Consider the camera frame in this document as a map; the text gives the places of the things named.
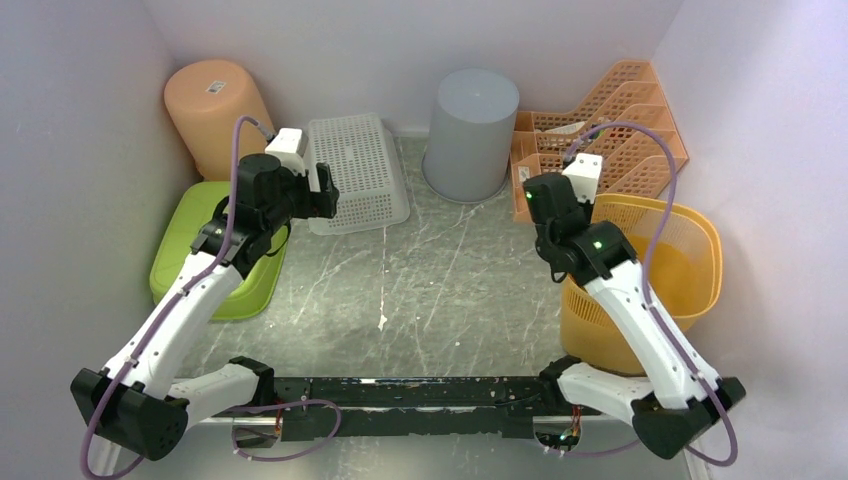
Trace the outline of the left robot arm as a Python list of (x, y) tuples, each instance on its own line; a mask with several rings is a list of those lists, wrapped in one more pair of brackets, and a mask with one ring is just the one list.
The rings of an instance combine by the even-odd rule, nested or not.
[(268, 257), (274, 236), (294, 219), (333, 218), (339, 196), (324, 162), (298, 173), (270, 154), (243, 157), (166, 296), (100, 370), (83, 368), (72, 380), (87, 434), (157, 461), (204, 419), (240, 407), (271, 411), (274, 371), (259, 361), (236, 357), (181, 383), (176, 373), (211, 317)]

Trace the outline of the green plastic tub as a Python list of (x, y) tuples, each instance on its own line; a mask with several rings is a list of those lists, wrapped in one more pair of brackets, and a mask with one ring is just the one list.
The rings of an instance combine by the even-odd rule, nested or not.
[[(190, 252), (190, 244), (229, 193), (227, 181), (204, 181), (185, 192), (165, 230), (149, 274), (154, 303), (160, 303), (174, 284)], [(284, 263), (287, 239), (288, 230), (283, 227), (274, 235), (268, 254), (214, 313), (214, 321), (246, 320), (266, 310)]]

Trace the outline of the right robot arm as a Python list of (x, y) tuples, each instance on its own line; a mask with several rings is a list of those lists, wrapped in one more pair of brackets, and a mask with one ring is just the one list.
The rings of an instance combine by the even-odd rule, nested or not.
[(720, 375), (677, 327), (648, 280), (648, 267), (623, 231), (610, 221), (591, 222), (562, 174), (538, 175), (523, 184), (537, 239), (536, 252), (551, 277), (573, 282), (613, 321), (639, 361), (641, 377), (601, 371), (569, 360), (539, 391), (550, 413), (574, 404), (631, 426), (654, 455), (671, 459), (714, 425), (725, 426), (730, 452), (738, 439), (728, 412), (746, 396), (742, 382)]

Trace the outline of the grey plastic bin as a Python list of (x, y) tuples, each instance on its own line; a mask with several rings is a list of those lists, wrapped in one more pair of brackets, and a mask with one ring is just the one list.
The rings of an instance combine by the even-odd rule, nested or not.
[(519, 100), (513, 81), (486, 69), (457, 70), (440, 81), (421, 163), (437, 195), (473, 204), (503, 189)]

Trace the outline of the orange plastic bucket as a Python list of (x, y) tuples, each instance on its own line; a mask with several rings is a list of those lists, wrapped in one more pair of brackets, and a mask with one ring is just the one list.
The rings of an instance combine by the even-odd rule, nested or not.
[(275, 129), (256, 82), (242, 66), (211, 59), (187, 65), (165, 84), (164, 103), (179, 135), (208, 181), (230, 178), (236, 120), (248, 115)]

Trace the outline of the yellow mesh waste basket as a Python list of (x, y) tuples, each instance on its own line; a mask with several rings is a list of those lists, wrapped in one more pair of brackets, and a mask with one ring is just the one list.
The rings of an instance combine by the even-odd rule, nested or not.
[[(666, 203), (624, 194), (602, 194), (592, 220), (617, 225), (643, 261)], [(722, 285), (720, 237), (697, 211), (674, 204), (655, 247), (649, 279), (654, 293), (685, 332), (717, 302)], [(560, 342), (565, 352), (590, 365), (626, 376), (644, 370), (610, 317), (570, 277), (562, 287)]]

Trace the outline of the white perforated plastic basket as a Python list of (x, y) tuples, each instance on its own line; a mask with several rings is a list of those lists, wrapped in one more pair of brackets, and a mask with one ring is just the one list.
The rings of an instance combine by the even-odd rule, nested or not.
[(376, 113), (315, 119), (309, 152), (329, 166), (340, 195), (331, 219), (310, 219), (316, 235), (382, 229), (406, 221), (410, 204), (392, 133)]

